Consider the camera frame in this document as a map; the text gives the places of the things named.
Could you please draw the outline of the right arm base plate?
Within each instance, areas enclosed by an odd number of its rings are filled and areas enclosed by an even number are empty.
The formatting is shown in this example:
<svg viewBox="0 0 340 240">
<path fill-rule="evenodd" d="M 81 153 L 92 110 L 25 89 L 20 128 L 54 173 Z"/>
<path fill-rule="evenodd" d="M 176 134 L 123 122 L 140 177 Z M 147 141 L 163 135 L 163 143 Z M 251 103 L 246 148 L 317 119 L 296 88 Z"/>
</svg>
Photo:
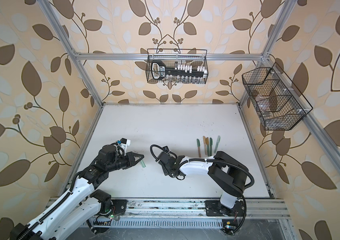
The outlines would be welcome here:
<svg viewBox="0 0 340 240">
<path fill-rule="evenodd" d="M 234 207 L 230 209 L 218 200 L 206 200 L 205 209 L 208 217 L 243 217 L 245 214 L 243 201 L 236 201 Z"/>
</svg>

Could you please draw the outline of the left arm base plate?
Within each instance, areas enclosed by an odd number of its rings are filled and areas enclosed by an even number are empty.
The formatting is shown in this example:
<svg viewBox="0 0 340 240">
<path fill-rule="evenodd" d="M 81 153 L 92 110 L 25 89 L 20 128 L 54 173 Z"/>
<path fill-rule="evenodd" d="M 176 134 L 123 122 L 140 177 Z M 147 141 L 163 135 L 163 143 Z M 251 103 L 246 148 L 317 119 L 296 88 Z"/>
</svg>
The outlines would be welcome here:
<svg viewBox="0 0 340 240">
<path fill-rule="evenodd" d="M 121 216 L 124 215 L 127 209 L 127 200 L 126 199 L 111 199 L 106 203 L 101 204 L 100 211 L 95 215 L 104 215 L 104 216 Z"/>
</svg>

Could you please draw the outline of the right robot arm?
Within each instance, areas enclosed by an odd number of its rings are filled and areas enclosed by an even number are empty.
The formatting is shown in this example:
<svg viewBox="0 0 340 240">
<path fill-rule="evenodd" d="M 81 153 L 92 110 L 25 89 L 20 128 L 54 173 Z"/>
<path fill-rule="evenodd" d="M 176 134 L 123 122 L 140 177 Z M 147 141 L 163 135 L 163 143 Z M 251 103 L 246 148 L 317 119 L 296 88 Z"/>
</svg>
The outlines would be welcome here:
<svg viewBox="0 0 340 240">
<path fill-rule="evenodd" d="M 232 216 L 245 213 L 246 200 L 244 191 L 255 183 L 249 169 L 223 151 L 206 158 L 177 156 L 167 146 L 150 146 L 150 153 L 160 164 L 166 176 L 182 181 L 188 175 L 209 176 L 222 190 L 219 203 L 206 209 L 218 215 Z"/>
</svg>

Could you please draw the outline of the light green cap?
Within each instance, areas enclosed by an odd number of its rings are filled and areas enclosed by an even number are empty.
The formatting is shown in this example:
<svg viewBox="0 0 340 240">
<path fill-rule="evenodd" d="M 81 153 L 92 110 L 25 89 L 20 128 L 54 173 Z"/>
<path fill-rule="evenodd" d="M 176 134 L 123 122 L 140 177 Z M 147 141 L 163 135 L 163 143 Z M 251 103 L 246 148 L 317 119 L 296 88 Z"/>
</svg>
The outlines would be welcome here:
<svg viewBox="0 0 340 240">
<path fill-rule="evenodd" d="M 142 168 L 146 167 L 145 162 L 143 160 L 140 161 L 140 164 L 141 164 Z"/>
</svg>

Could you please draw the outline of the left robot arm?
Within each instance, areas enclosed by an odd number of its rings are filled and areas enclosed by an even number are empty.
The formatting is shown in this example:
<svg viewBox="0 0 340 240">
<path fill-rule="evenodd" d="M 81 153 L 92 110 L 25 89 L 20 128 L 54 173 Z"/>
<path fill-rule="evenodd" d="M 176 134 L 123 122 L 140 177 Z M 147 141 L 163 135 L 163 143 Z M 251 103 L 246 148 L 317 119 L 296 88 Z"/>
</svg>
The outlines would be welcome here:
<svg viewBox="0 0 340 240">
<path fill-rule="evenodd" d="M 111 195 L 98 187 L 109 173 L 126 170 L 143 160 L 144 155 L 126 152 L 119 143 L 104 145 L 84 170 L 74 175 L 70 188 L 49 208 L 28 224 L 17 224 L 11 240 L 64 240 L 95 215 L 113 218 L 117 207 Z"/>
</svg>

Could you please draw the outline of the dark green pen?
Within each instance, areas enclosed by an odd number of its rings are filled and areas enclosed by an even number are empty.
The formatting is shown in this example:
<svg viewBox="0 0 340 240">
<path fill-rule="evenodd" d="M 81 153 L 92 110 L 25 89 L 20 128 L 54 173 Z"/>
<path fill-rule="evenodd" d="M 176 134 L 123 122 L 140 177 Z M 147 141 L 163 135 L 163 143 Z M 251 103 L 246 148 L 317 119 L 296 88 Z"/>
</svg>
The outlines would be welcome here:
<svg viewBox="0 0 340 240">
<path fill-rule="evenodd" d="M 220 140 L 221 140 L 221 136 L 218 136 L 217 140 L 216 140 L 216 145 L 215 145 L 214 153 L 216 153 L 218 151 Z"/>
<path fill-rule="evenodd" d="M 209 138 L 209 156 L 213 156 L 213 139 Z"/>
</svg>

